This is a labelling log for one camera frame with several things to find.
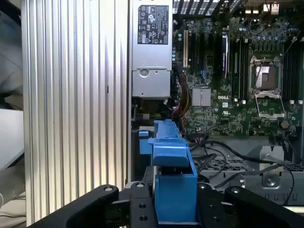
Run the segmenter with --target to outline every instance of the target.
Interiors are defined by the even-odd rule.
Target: ventilation grille
[[[220,0],[173,0],[173,14],[212,16],[214,10],[219,6],[219,2]]]
[[[195,160],[194,165],[198,170],[204,163],[205,160]],[[205,171],[218,171],[225,163],[223,159],[215,159],[209,162],[203,170]],[[304,167],[294,163],[286,163],[286,166],[291,172],[304,172]],[[228,160],[227,165],[224,168],[225,171],[247,171],[251,170],[248,168],[247,161],[244,160]]]
[[[205,160],[195,160],[194,165],[198,170],[204,163]],[[203,170],[205,171],[217,171],[225,164],[225,160],[216,159],[209,162]],[[225,171],[247,171],[248,164],[243,160],[228,160],[227,165],[224,168]]]
[[[291,172],[303,172],[304,167],[301,165],[286,163],[286,166],[290,169]]]

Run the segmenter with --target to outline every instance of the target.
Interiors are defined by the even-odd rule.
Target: regulatory label
[[[167,45],[169,35],[169,6],[138,8],[137,44]]]

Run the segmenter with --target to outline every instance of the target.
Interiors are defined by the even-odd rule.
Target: screw hole
[[[144,203],[141,203],[140,205],[138,205],[139,206],[139,208],[146,208],[147,207],[147,205],[145,205]]]
[[[106,188],[104,188],[104,191],[112,191],[113,190],[113,188],[112,187],[106,187]]]
[[[147,221],[148,220],[148,217],[145,216],[145,215],[142,215],[139,217],[140,221]]]
[[[138,188],[142,188],[142,187],[144,186],[144,183],[138,183],[136,186],[137,186]]]
[[[220,221],[220,219],[219,219],[218,217],[216,217],[216,216],[213,217],[213,220],[214,220],[215,222],[219,222],[219,221]]]

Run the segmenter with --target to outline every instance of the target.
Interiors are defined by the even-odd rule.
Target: metal grille
[[[173,14],[211,16],[220,0],[173,0]]]
[[[304,167],[298,164],[293,163],[286,163],[286,166],[290,169],[292,172],[304,172]]]
[[[127,164],[128,1],[23,0],[27,225]]]
[[[195,168],[198,170],[204,163],[205,160],[194,160]],[[215,159],[209,162],[203,170],[208,171],[217,171],[219,170],[225,163],[225,160]],[[294,163],[286,163],[286,166],[292,172],[304,172],[304,167]],[[244,160],[228,160],[227,165],[224,169],[225,171],[247,171],[250,170],[248,168],[248,162]]]
[[[194,160],[195,168],[198,170],[205,160]],[[225,160],[215,159],[209,162],[203,170],[217,171],[225,164]],[[224,168],[225,171],[247,171],[248,164],[243,160],[228,160],[227,165]]]

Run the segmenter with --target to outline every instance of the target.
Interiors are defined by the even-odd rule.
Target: blue latch
[[[172,120],[154,123],[156,137],[148,140],[151,150],[146,145],[141,145],[141,154],[151,152],[153,166],[180,169],[175,174],[161,172],[155,175],[158,222],[196,222],[198,177],[187,141],[179,136],[179,129]]]

